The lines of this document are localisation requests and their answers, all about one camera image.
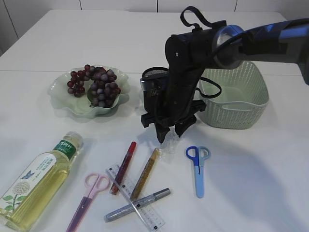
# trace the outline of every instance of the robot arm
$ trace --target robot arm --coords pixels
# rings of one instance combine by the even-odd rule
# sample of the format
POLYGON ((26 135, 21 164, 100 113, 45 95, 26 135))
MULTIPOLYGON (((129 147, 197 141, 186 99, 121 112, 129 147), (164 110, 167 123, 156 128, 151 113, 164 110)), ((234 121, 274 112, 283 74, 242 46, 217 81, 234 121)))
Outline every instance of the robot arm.
MULTIPOLYGON (((227 26, 225 21, 211 24, 197 8, 188 7, 181 14, 181 21, 195 29, 168 38, 165 54, 169 69, 145 71, 150 74, 143 74, 141 79, 144 107, 148 112, 142 115, 141 121, 144 127, 154 123, 159 142, 164 141, 169 127, 174 125, 181 136, 196 122, 194 114, 205 110, 205 103, 194 101, 193 96, 206 68, 234 69, 243 60, 296 63, 309 85, 309 19, 243 31, 236 25, 227 26), (186 10, 194 12, 211 29, 189 24, 183 16, 186 10)), ((221 93, 218 88, 215 96, 204 97, 218 96, 221 93)))

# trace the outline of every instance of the white wall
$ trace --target white wall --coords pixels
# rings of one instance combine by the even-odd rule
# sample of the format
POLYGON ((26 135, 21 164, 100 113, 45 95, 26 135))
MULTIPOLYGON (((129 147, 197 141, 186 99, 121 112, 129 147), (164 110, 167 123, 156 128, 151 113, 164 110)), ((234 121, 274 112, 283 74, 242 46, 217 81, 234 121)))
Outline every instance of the white wall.
POLYGON ((0 0, 0 55, 17 41, 14 27, 6 11, 3 0, 0 0))
POLYGON ((157 3, 159 12, 181 12, 193 5, 201 11, 275 11, 287 19, 309 18, 309 0, 0 0, 0 48, 6 51, 52 9, 156 12, 157 3))

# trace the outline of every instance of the oil bottle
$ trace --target oil bottle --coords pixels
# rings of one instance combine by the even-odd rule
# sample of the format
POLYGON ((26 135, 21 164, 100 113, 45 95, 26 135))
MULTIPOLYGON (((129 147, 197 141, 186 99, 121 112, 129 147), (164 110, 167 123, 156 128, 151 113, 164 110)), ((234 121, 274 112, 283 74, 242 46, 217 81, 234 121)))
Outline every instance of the oil bottle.
POLYGON ((0 198, 0 223, 27 232, 67 178, 83 145, 83 138, 68 132, 56 147, 38 155, 0 198))

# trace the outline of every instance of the grapes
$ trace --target grapes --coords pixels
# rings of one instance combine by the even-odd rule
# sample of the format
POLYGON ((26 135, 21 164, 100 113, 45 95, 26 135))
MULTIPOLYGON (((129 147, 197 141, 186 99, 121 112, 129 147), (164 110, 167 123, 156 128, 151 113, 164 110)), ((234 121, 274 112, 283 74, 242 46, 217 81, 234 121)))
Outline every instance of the grapes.
POLYGON ((89 72, 93 73, 95 71, 96 67, 95 66, 90 66, 89 72))
POLYGON ((98 99, 100 101, 105 100, 105 95, 104 94, 99 94, 98 99))
POLYGON ((81 97, 86 92, 85 81, 93 81, 90 91, 94 97, 93 106, 109 108, 112 106, 121 89, 115 83, 117 76, 113 70, 106 70, 104 67, 95 67, 86 64, 84 69, 72 71, 70 81, 67 82, 68 93, 75 97, 81 97))
POLYGON ((89 65, 89 64, 86 64, 84 68, 85 68, 86 71, 89 71, 90 65, 89 65))
POLYGON ((108 77, 108 81, 109 81, 110 83, 112 83, 112 82, 114 82, 115 80, 114 80, 114 78, 113 78, 112 76, 109 76, 109 77, 108 77))
POLYGON ((67 82, 67 86, 72 88, 74 86, 74 83, 72 81, 67 82))
POLYGON ((103 93, 104 92, 104 90, 102 89, 102 88, 99 88, 98 90, 97 90, 97 94, 101 94, 101 93, 103 93))
POLYGON ((102 81, 108 81, 108 75, 107 74, 103 74, 102 76, 101 76, 101 80, 102 81))
POLYGON ((74 93, 74 96, 77 97, 77 98, 79 98, 79 97, 82 96, 82 94, 81 94, 81 93, 78 93, 78 92, 75 92, 75 93, 74 93))
POLYGON ((76 71, 72 71, 71 72, 71 77, 74 77, 74 76, 77 77, 77 72, 76 71))
POLYGON ((93 83, 93 84, 91 85, 91 89, 92 89, 92 90, 97 90, 97 89, 98 89, 98 86, 97 86, 95 83, 93 83))
POLYGON ((75 90, 73 88, 68 88, 68 93, 69 94, 74 94, 75 93, 75 90))
POLYGON ((103 107, 103 108, 106 107, 106 103, 102 102, 102 101, 99 101, 98 105, 99 105, 99 107, 103 107))
POLYGON ((77 84, 78 84, 78 86, 84 86, 84 82, 83 81, 80 81, 77 84))
POLYGON ((76 82, 77 81, 77 77, 76 76, 71 77, 71 81, 72 82, 76 82))
POLYGON ((100 78, 101 78, 101 74, 99 72, 97 72, 95 74, 95 80, 100 80, 100 78))
POLYGON ((110 88, 117 88, 118 85, 115 82, 110 83, 110 88))
POLYGON ((80 87, 80 88, 79 88, 79 92, 80 92, 80 93, 85 93, 85 88, 84 88, 84 87, 80 87))
POLYGON ((114 103, 114 100, 106 100, 106 104, 108 108, 110 108, 113 103, 114 103))
POLYGON ((113 70, 108 69, 108 70, 107 70, 107 75, 108 75, 108 76, 112 76, 112 75, 114 75, 113 70))
POLYGON ((94 106, 98 106, 98 99, 97 98, 92 99, 92 104, 94 106))
POLYGON ((104 86, 105 86, 105 82, 104 81, 99 81, 98 82, 98 87, 99 88, 104 88, 104 86))
POLYGON ((115 100, 116 97, 117 97, 117 94, 112 93, 112 94, 110 95, 110 99, 111 99, 111 100, 115 100))
POLYGON ((108 96, 111 94, 111 89, 108 88, 108 87, 106 87, 106 88, 104 89, 104 93, 105 93, 105 95, 108 97, 108 96))

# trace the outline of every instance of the green bowl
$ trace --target green bowl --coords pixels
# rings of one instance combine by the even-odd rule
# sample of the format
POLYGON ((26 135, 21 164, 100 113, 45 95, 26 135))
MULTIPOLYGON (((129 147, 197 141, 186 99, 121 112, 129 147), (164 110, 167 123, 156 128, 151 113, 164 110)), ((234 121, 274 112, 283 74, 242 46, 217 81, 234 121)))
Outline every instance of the green bowl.
POLYGON ((130 92, 130 85, 128 83, 128 75, 120 71, 119 69, 102 66, 102 65, 94 65, 95 67, 100 66, 104 67, 106 70, 112 69, 114 73, 117 75, 117 79, 115 82, 121 88, 121 93, 116 97, 112 107, 110 108, 102 108, 102 107, 93 107, 91 106, 91 102, 87 97, 87 91, 90 89, 90 85, 93 81, 89 80, 85 82, 85 94, 80 98, 77 98, 68 93, 67 82, 71 79, 70 73, 72 71, 83 70, 84 68, 74 68, 70 72, 65 72, 60 77, 58 77, 49 87, 47 93, 51 96, 51 101, 53 102, 54 108, 63 108, 71 111, 77 116, 83 116, 87 118, 94 118, 98 115, 107 114, 111 111, 119 101, 121 95, 128 94, 130 92))

